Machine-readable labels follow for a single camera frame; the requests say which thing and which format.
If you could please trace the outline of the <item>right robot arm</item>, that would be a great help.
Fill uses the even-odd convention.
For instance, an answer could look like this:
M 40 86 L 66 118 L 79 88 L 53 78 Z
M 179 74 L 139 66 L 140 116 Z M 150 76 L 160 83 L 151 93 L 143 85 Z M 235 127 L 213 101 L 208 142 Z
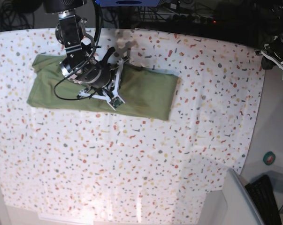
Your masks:
M 69 81 L 86 85 L 77 99 L 92 98 L 91 90 L 113 99 L 114 95 L 109 87 L 113 74 L 108 59 L 115 48 L 109 48 L 101 61 L 95 59 L 103 26 L 102 10 L 96 1 L 92 1 L 96 30 L 95 35 L 90 36 L 85 29 L 86 22 L 76 14 L 76 9 L 86 3 L 85 0 L 45 0 L 43 5 L 46 13 L 56 13 L 59 18 L 55 35 L 66 51 L 66 58 L 60 63 L 62 74 Z

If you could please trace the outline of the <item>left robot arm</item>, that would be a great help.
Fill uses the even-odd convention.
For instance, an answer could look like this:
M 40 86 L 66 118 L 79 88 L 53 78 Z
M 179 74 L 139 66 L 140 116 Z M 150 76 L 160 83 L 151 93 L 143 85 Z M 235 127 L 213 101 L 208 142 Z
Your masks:
M 260 8 L 261 29 L 265 35 L 261 66 L 264 70 L 281 66 L 283 70 L 283 0 L 261 0 Z

